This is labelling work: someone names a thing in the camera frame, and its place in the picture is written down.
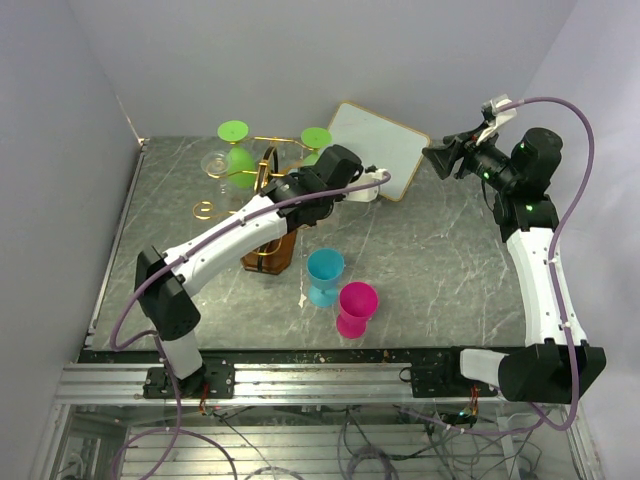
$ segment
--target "white cutting board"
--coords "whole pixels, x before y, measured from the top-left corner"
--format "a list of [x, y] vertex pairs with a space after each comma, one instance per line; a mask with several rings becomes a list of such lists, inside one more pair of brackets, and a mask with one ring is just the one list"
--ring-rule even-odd
[[360, 157], [364, 167], [375, 165], [391, 173], [380, 195], [399, 202], [422, 160], [429, 136], [349, 102], [341, 103], [331, 123], [331, 144]]

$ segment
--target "gray wall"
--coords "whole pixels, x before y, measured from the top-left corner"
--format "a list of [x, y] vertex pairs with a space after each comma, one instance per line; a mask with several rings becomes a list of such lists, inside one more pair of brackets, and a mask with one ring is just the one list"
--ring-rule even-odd
[[[636, 411], [640, 396], [640, 4], [582, 0], [526, 96], [555, 95], [580, 106], [596, 134], [590, 186], [561, 240], [571, 296], [593, 345], [608, 366], [584, 397], [587, 419], [607, 477], [638, 478]], [[526, 106], [504, 146], [528, 127], [552, 128], [564, 139], [563, 163], [551, 194], [564, 212], [582, 177], [586, 138], [577, 118], [559, 106]]]
[[575, 0], [70, 0], [141, 136], [325, 126], [353, 100], [427, 133], [521, 95]]
[[27, 478], [137, 140], [62, 0], [0, 0], [0, 476]]

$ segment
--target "gray countertop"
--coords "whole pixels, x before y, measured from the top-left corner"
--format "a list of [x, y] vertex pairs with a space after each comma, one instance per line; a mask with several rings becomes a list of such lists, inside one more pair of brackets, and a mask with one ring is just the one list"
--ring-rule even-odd
[[[267, 145], [253, 141], [247, 148], [257, 157]], [[230, 189], [202, 170], [202, 158], [224, 148], [224, 142], [212, 137], [147, 142], [94, 322], [95, 350], [109, 349], [109, 333], [132, 293], [140, 250], [150, 244], [165, 250], [220, 221], [222, 217], [194, 217], [192, 209], [202, 200], [221, 211], [234, 210], [251, 197], [250, 191]], [[284, 157], [281, 168], [301, 153], [294, 144], [281, 144], [278, 151]], [[341, 286], [365, 281], [380, 295], [380, 308], [359, 339], [347, 340], [336, 331], [337, 305], [321, 309], [306, 298], [306, 259], [322, 247], [345, 257]], [[201, 348], [408, 348], [524, 341], [518, 278], [479, 180], [441, 181], [426, 161], [401, 202], [342, 202], [317, 227], [299, 231], [293, 261], [283, 273], [246, 272], [238, 260], [194, 301], [202, 313], [196, 330]], [[119, 338], [150, 326], [136, 305]], [[147, 339], [131, 348], [154, 347]]]

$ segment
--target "pink cup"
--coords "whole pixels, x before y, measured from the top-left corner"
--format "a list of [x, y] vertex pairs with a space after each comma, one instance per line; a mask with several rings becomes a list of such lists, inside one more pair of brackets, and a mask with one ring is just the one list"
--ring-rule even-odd
[[339, 304], [338, 332], [346, 338], [358, 338], [364, 334], [367, 322], [378, 310], [378, 293], [368, 283], [349, 283], [340, 292]]

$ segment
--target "blue cup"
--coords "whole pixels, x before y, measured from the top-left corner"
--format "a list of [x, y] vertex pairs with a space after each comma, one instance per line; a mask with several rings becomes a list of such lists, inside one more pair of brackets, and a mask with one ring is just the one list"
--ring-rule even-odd
[[344, 271], [344, 257], [333, 248], [316, 250], [307, 260], [311, 279], [309, 300], [317, 307], [329, 307], [338, 299], [338, 283]]

